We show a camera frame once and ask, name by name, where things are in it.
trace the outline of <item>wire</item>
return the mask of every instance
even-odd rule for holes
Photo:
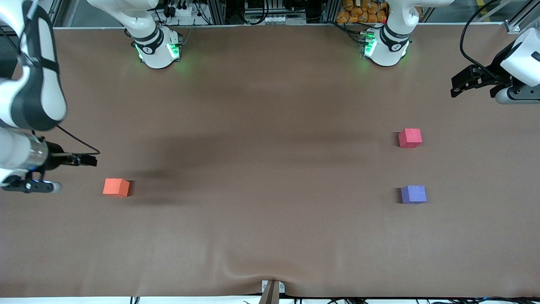
[[[30,6],[30,9],[28,10],[28,14],[26,14],[26,21],[24,22],[24,25],[23,25],[23,30],[21,31],[21,37],[19,39],[19,45],[18,45],[18,55],[21,55],[22,51],[21,51],[21,43],[23,41],[23,35],[27,35],[26,34],[26,29],[28,28],[28,24],[30,23],[30,21],[32,21],[32,18],[34,17],[34,14],[36,13],[36,9],[37,9],[37,2],[38,0],[33,0],[32,1],[32,5]]]
[[[330,23],[330,24],[333,24],[334,26],[336,26],[338,29],[342,30],[342,31],[348,31],[350,32],[351,34],[360,34],[359,31],[353,31],[353,30],[347,30],[345,27],[342,27],[341,25],[333,22],[333,21],[325,21],[324,23]]]
[[[84,141],[80,140],[79,138],[77,138],[77,136],[69,133],[66,129],[62,128],[59,125],[57,127],[58,127],[58,129],[62,130],[64,133],[68,134],[74,140],[80,142],[81,144],[83,144],[83,145],[87,146],[88,148],[95,151],[95,153],[73,153],[73,154],[78,154],[78,155],[99,155],[99,154],[101,154],[101,151],[99,151],[98,149],[96,149],[96,148],[92,147],[91,145],[85,143]]]
[[[201,17],[202,19],[208,23],[208,25],[212,25],[212,22],[210,22],[210,19],[206,16],[206,14],[204,13],[204,10],[203,10],[203,7],[202,5],[200,4],[199,0],[195,0],[193,2],[195,4],[195,6],[197,7],[197,11],[199,11],[199,13],[201,13]]]
[[[159,17],[158,10],[157,10],[157,9],[154,9],[154,12],[156,12],[156,16],[158,16],[158,19],[159,19],[159,25],[165,25],[165,24],[163,23],[163,20],[161,20],[161,17]]]
[[[0,31],[2,32],[2,35],[4,35],[4,37],[8,40],[9,42],[9,45],[15,50],[15,52],[17,52],[17,54],[19,53],[19,49],[17,48],[17,46],[15,45],[15,42],[13,42],[13,40],[11,39],[11,37],[8,36],[8,34],[4,31],[4,29],[2,27],[0,27]]]
[[[490,70],[488,70],[485,66],[483,66],[480,62],[472,59],[469,55],[467,55],[467,53],[465,53],[465,50],[463,49],[463,40],[465,39],[465,33],[467,32],[467,28],[469,27],[469,25],[471,24],[471,22],[473,21],[473,19],[478,15],[480,14],[480,12],[485,9],[486,7],[488,7],[488,5],[492,5],[493,3],[497,2],[499,0],[490,0],[488,1],[486,4],[484,4],[482,7],[480,7],[472,16],[471,18],[467,21],[467,23],[465,24],[465,26],[463,27],[463,31],[461,32],[461,39],[460,39],[460,52],[461,52],[461,55],[463,55],[463,57],[465,57],[465,59],[467,59],[468,61],[474,63],[475,65],[477,65],[478,67],[482,68],[482,70],[484,70],[486,73],[489,74],[489,76],[493,77],[494,79],[496,80],[501,80],[500,77],[498,76],[495,76],[495,74],[493,74]]]
[[[190,31],[187,33],[186,39],[182,41],[182,46],[185,46],[187,43],[187,40],[190,38],[191,30],[193,30],[193,26],[195,25],[195,18],[193,19],[193,24],[190,27]]]
[[[369,27],[370,29],[381,29],[384,26],[384,25],[381,25],[380,27],[374,27],[373,25],[369,25],[369,24],[362,23],[362,22],[357,22],[357,24],[363,25],[365,27]]]
[[[349,32],[349,30],[347,30],[347,27],[345,26],[344,23],[343,23],[343,28],[345,29],[345,32],[347,33],[347,36],[349,36],[349,38],[350,38],[352,41],[354,41],[354,42],[356,42],[356,43],[358,43],[358,44],[362,44],[361,41],[356,40],[353,36],[351,36],[351,33]]]
[[[266,17],[268,17],[268,13],[270,12],[270,4],[269,4],[268,0],[265,0],[266,13],[265,13],[265,7],[263,5],[263,7],[262,7],[262,16],[259,19],[259,21],[255,22],[255,23],[251,23],[251,22],[247,21],[244,17],[242,17],[242,14],[241,14],[241,11],[242,11],[241,4],[242,3],[243,3],[242,0],[238,1],[238,7],[237,7],[238,8],[238,17],[240,17],[240,20],[242,20],[242,22],[244,22],[245,24],[257,25],[257,24],[262,23],[264,20],[266,20]]]

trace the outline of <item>brown tablecloth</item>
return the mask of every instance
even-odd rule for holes
[[[103,154],[48,174],[58,195],[0,193],[0,295],[249,294],[268,278],[296,296],[540,295],[540,105],[450,98],[461,30],[418,27],[381,68],[334,27],[195,29],[164,70],[121,30],[57,30],[63,126]],[[514,38],[472,26],[465,48],[488,64]],[[424,143],[397,147],[403,128]],[[107,177],[133,196],[103,196]],[[408,184],[429,202],[400,204]]]

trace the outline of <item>power strip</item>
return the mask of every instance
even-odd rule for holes
[[[189,5],[187,9],[176,9],[176,16],[177,17],[191,17],[191,14],[193,13],[193,6]]]

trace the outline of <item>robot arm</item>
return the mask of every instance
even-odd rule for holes
[[[67,107],[49,17],[32,4],[23,0],[0,2],[0,20],[21,38],[19,61],[23,68],[20,79],[0,82],[0,127],[47,131],[65,118]],[[31,10],[33,18],[27,19]]]
[[[374,63],[389,67],[405,56],[410,35],[419,21],[415,6],[436,8],[450,5],[454,0],[387,0],[390,14],[386,23],[368,30],[371,41],[363,51]]]
[[[162,69],[180,58],[181,42],[177,32],[157,26],[148,10],[158,0],[87,0],[126,27],[139,51],[139,57],[150,68]]]
[[[472,64],[452,77],[451,96],[488,85],[500,104],[540,103],[540,17],[485,69]]]
[[[95,157],[65,153],[54,143],[33,134],[47,131],[65,118],[67,107],[60,86],[58,58],[51,22],[37,1],[0,1],[0,21],[21,40],[18,80],[0,79],[0,187],[7,191],[53,193],[56,182],[44,174],[61,164],[95,166]],[[32,130],[32,134],[17,129]],[[40,173],[37,180],[34,173]]]

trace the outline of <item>metal frame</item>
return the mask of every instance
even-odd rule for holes
[[[431,17],[431,14],[433,14],[433,12],[435,11],[436,8],[427,8],[424,12],[424,17],[422,18],[422,20],[420,20],[421,23],[426,23],[429,19],[429,17]]]
[[[540,0],[529,0],[512,19],[506,20],[504,25],[509,34],[517,34],[538,16],[540,16]]]
[[[500,11],[501,9],[503,9],[505,6],[507,6],[507,5],[510,4],[510,3],[513,3],[513,2],[524,2],[524,1],[526,1],[526,0],[502,0],[496,7],[490,9],[485,15],[476,18],[476,19],[474,20],[474,22],[482,22],[482,21],[485,21],[487,18],[491,17],[493,14],[495,14],[495,13],[498,12],[498,11]]]
[[[225,2],[222,2],[221,0],[208,0],[208,8],[210,9],[210,15],[212,17],[212,24],[224,25],[226,12]]]
[[[283,0],[269,0],[268,1],[268,15],[304,15],[305,9],[300,9],[298,11],[290,11],[286,9],[283,6]],[[264,8],[249,8],[247,1],[244,3],[244,14],[246,16],[246,19],[249,18],[250,15],[256,15],[257,19],[260,15],[263,14]]]
[[[323,8],[323,13],[321,15],[321,23],[326,21],[336,21],[338,12],[341,9],[341,0],[328,0],[326,7]]]
[[[52,1],[51,9],[49,10],[49,19],[51,19],[51,23],[53,26],[55,26],[55,21],[57,20],[58,16],[60,16],[59,14],[60,7],[65,2],[69,2],[69,1],[66,1],[66,0],[53,0]],[[0,25],[0,27],[2,27],[2,29],[6,32],[6,34],[8,34],[8,36],[10,37],[17,36],[15,31],[13,31],[11,27],[7,25]]]

